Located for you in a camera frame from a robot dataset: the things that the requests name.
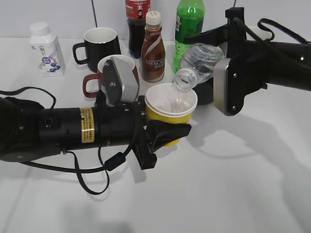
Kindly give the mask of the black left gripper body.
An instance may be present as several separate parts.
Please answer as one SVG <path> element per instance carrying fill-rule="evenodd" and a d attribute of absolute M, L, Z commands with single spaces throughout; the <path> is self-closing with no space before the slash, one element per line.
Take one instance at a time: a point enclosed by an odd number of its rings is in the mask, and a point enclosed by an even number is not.
<path fill-rule="evenodd" d="M 98 95 L 95 100 L 96 142 L 100 147 L 127 145 L 124 152 L 117 152 L 104 163 L 105 169 L 115 169 L 126 161 L 133 151 L 141 169 L 152 169 L 156 155 L 149 152 L 139 117 L 139 104 L 119 104 L 109 107 L 106 96 Z"/>

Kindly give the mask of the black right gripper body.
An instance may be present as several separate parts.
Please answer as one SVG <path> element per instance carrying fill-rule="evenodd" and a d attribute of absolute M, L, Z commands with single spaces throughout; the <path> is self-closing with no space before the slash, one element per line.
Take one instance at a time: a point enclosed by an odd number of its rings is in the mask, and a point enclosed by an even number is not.
<path fill-rule="evenodd" d="M 243 57 L 250 67 L 250 76 L 258 84 L 257 89 L 266 89 L 264 77 L 267 65 L 267 51 L 257 41 L 246 39 L 244 8 L 231 7 L 225 11 L 228 24 L 227 58 Z"/>

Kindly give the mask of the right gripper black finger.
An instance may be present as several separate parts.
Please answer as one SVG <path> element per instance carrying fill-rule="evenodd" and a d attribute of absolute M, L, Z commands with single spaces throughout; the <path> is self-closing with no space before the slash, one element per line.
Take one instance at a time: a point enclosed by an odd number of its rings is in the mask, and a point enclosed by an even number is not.
<path fill-rule="evenodd" d="M 185 44 L 203 43 L 212 46 L 219 46 L 228 40 L 228 25 L 225 24 L 218 28 L 199 33 L 189 35 L 184 38 Z"/>

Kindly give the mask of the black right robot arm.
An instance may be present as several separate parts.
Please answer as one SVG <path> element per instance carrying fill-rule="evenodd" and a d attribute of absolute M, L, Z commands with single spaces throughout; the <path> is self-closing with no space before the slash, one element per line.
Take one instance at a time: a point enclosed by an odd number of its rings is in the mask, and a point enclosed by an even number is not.
<path fill-rule="evenodd" d="M 268 83 L 311 89 L 311 44 L 283 25 L 262 18 L 258 27 L 271 35 L 261 39 L 244 20 L 243 7 L 225 11 L 227 23 L 204 33 L 189 35 L 186 42 L 219 46 L 227 43 L 229 61 L 225 84 L 228 93 L 250 94 Z"/>

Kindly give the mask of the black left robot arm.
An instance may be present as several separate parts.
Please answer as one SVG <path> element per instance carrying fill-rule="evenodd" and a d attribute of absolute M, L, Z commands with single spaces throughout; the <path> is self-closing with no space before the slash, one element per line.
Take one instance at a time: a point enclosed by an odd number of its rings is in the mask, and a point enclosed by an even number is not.
<path fill-rule="evenodd" d="M 29 164 L 70 150 L 130 145 L 142 170 L 152 169 L 156 151 L 189 134 L 187 123 L 147 120 L 144 100 L 90 108 L 46 109 L 31 100 L 0 100 L 0 158 Z"/>

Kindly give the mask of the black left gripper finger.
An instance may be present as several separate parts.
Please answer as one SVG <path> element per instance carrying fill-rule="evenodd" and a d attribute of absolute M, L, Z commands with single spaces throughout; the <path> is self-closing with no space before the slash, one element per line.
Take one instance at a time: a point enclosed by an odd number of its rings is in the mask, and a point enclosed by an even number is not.
<path fill-rule="evenodd" d="M 156 152 L 163 146 L 189 135 L 192 126 L 186 123 L 171 124 L 151 120 L 147 124 L 146 136 L 150 152 Z"/>

